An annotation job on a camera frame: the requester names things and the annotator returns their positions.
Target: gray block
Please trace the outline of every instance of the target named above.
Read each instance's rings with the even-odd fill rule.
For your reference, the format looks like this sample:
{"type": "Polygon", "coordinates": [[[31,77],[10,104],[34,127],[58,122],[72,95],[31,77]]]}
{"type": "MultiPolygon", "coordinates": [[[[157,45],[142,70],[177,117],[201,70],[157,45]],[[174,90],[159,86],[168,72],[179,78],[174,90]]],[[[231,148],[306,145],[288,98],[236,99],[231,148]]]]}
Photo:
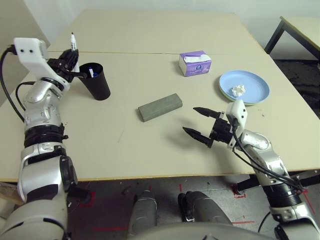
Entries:
{"type": "Polygon", "coordinates": [[[146,122],[181,107],[182,101],[175,93],[143,106],[139,106],[138,109],[143,121],[146,122]]]}

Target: light blue plate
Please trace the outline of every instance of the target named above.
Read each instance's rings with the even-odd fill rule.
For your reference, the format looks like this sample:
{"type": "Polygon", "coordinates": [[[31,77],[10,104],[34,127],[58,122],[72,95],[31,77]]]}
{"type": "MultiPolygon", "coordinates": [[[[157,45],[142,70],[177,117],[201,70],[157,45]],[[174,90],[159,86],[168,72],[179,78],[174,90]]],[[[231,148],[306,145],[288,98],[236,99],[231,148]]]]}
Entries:
{"type": "Polygon", "coordinates": [[[223,95],[231,101],[242,99],[245,105],[254,105],[265,100],[270,93],[268,84],[258,75],[243,70],[233,70],[224,73],[219,80],[223,95]],[[244,85],[245,93],[235,97],[232,88],[244,85]]]}

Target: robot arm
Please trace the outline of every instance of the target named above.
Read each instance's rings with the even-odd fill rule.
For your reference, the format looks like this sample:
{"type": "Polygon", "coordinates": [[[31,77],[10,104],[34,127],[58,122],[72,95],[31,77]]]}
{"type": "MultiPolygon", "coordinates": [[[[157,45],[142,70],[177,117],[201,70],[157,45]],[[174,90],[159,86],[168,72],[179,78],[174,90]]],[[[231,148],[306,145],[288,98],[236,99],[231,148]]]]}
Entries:
{"type": "Polygon", "coordinates": [[[183,129],[209,148],[214,141],[221,141],[233,151],[237,148],[246,153],[267,196],[270,212],[274,220],[280,223],[275,229],[276,235],[280,239],[301,239],[302,234],[297,234],[299,229],[298,232],[307,233],[305,236],[309,239],[318,239],[319,228],[307,204],[299,197],[302,192],[286,182],[291,180],[290,183],[294,183],[294,180],[290,178],[281,158],[274,152],[271,142],[262,134],[245,130],[248,114],[244,102],[236,100],[228,104],[225,114],[230,124],[223,119],[224,112],[202,107],[194,109],[202,115],[216,119],[209,138],[194,129],[183,129]]]}
{"type": "Polygon", "coordinates": [[[63,145],[68,136],[58,107],[73,77],[86,74],[71,72],[78,62],[77,50],[47,61],[45,45],[36,38],[15,38],[14,45],[36,82],[23,100],[25,139],[17,188],[25,204],[9,216],[0,239],[68,239],[66,198],[78,180],[63,145]]]}

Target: marker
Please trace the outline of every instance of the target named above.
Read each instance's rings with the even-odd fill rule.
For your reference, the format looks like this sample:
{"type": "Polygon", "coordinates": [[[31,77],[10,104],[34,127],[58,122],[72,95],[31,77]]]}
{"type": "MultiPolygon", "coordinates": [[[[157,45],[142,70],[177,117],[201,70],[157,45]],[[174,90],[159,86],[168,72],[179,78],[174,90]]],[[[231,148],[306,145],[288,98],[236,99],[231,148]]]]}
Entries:
{"type": "MultiPolygon", "coordinates": [[[[71,33],[71,39],[70,39],[70,42],[71,42],[71,50],[75,51],[77,50],[77,42],[76,42],[76,38],[75,38],[75,35],[74,33],[72,32],[71,33]]],[[[73,70],[73,72],[80,72],[80,69],[79,69],[79,61],[75,64],[73,70]]]]}
{"type": "Polygon", "coordinates": [[[94,77],[94,71],[92,70],[92,67],[89,67],[89,72],[90,72],[91,78],[93,78],[94,77]]]}

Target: black cup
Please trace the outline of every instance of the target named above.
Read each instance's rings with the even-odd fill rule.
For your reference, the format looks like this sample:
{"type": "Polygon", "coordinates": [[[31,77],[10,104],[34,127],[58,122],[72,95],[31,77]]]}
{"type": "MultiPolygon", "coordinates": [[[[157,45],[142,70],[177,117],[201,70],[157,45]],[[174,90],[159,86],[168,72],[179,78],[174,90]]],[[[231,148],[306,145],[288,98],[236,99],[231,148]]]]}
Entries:
{"type": "Polygon", "coordinates": [[[89,62],[80,66],[80,72],[87,74],[87,78],[80,78],[80,80],[96,100],[105,100],[110,96],[110,89],[102,65],[96,62],[89,62]],[[92,68],[94,72],[93,77],[91,77],[89,68],[92,68]]]}

